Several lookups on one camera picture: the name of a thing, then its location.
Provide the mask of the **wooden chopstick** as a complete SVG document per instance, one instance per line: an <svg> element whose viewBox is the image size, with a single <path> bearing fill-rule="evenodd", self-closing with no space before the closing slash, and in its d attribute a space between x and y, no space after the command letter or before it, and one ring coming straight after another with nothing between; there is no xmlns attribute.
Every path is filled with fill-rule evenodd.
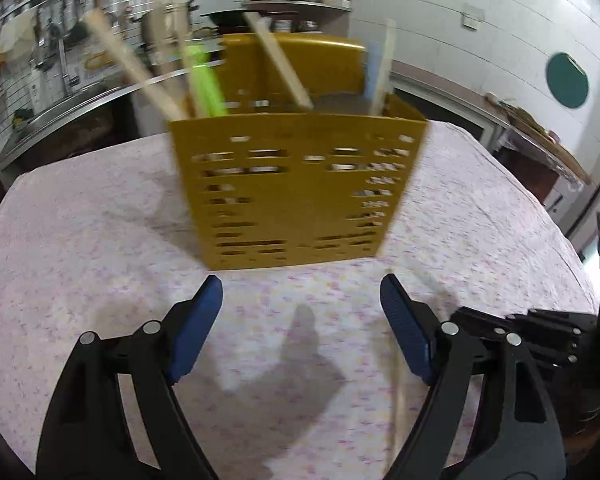
<svg viewBox="0 0 600 480"><path fill-rule="evenodd" d="M147 35L154 49L156 70L161 76L182 68L180 51L181 40L178 36L180 8L173 0L154 0L154 6L147 19ZM163 81L166 94L178 109L178 119L188 117L186 89L176 77L166 77Z"/></svg>
<svg viewBox="0 0 600 480"><path fill-rule="evenodd" d="M391 365L391 434L389 464L398 457L408 436L407 378L410 370L400 346L394 342Z"/></svg>
<svg viewBox="0 0 600 480"><path fill-rule="evenodd" d="M111 31L109 21L101 10L95 9L86 12L83 21L87 24L90 32L102 43L114 62L122 67L129 80L138 85L146 99L160 110L168 122L178 122L187 118L184 110L178 106L172 96L158 82L151 81L151 74L137 55Z"/></svg>
<svg viewBox="0 0 600 480"><path fill-rule="evenodd" d="M306 92L306 88L303 87L286 54L272 32L268 30L260 15L256 12L245 12L242 16L260 41L263 50L265 50L265 53L277 70L280 79L294 100L294 104L302 110L312 110L313 102L309 97L309 93Z"/></svg>
<svg viewBox="0 0 600 480"><path fill-rule="evenodd" d="M386 94L389 88L390 70L396 48L396 21L386 19L386 36L382 47L381 58L377 63L374 92L370 101L370 114L379 116L384 108Z"/></svg>

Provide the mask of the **green handled fork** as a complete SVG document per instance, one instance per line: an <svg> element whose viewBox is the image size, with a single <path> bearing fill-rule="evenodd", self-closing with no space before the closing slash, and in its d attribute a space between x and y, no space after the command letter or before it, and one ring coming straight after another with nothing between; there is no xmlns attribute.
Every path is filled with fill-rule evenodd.
<svg viewBox="0 0 600 480"><path fill-rule="evenodd" d="M183 53L189 93L197 117L222 117L227 108L218 77L208 65L209 53L196 44L189 44Z"/></svg>

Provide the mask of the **blue handled spoon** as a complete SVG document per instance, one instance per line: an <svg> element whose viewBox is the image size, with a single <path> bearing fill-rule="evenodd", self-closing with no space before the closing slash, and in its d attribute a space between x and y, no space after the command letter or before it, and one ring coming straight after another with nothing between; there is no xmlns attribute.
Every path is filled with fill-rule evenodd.
<svg viewBox="0 0 600 480"><path fill-rule="evenodd" d="M374 98L379 79L381 60L381 45L377 42L371 42L366 48L364 98L367 101L371 101Z"/></svg>

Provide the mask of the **floral tablecloth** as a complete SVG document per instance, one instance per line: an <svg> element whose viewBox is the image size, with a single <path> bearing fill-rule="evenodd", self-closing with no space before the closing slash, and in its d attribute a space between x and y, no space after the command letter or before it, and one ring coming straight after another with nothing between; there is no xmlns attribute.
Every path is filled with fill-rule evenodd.
<svg viewBox="0 0 600 480"><path fill-rule="evenodd" d="M540 203L469 133L435 122L377 257L222 275L222 310L175 387L220 477L382 477L390 272L440 318L595 312L600 298ZM0 206L0 431L27 465L78 337L132 333L206 274L163 134L16 180Z"/></svg>

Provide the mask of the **green round cutting board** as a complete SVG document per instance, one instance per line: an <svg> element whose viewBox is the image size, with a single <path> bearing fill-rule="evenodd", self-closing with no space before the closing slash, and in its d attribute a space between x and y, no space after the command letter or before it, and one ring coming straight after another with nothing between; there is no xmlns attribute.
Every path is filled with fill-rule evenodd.
<svg viewBox="0 0 600 480"><path fill-rule="evenodd" d="M588 75L566 52L555 53L548 60L545 79L552 96L570 110L581 107L588 98Z"/></svg>

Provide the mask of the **yellow perforated utensil holder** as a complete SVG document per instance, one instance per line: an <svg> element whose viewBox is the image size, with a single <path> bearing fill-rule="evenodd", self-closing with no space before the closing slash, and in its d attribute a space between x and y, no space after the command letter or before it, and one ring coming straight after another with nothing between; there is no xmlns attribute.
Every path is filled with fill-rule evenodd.
<svg viewBox="0 0 600 480"><path fill-rule="evenodd" d="M223 37L227 112L174 122L178 170L207 268L240 270L371 257L424 140L397 96L370 114L365 47L321 34L277 42L312 100L305 112L253 34Z"/></svg>

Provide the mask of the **wall utensil rack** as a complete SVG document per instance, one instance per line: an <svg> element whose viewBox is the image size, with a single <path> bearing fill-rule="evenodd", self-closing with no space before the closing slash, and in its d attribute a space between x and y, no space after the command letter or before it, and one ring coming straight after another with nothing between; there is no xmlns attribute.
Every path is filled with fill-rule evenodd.
<svg viewBox="0 0 600 480"><path fill-rule="evenodd" d="M26 62L41 73L58 70L68 96L80 76L69 73L67 36L85 7L85 0L1 0L0 63Z"/></svg>

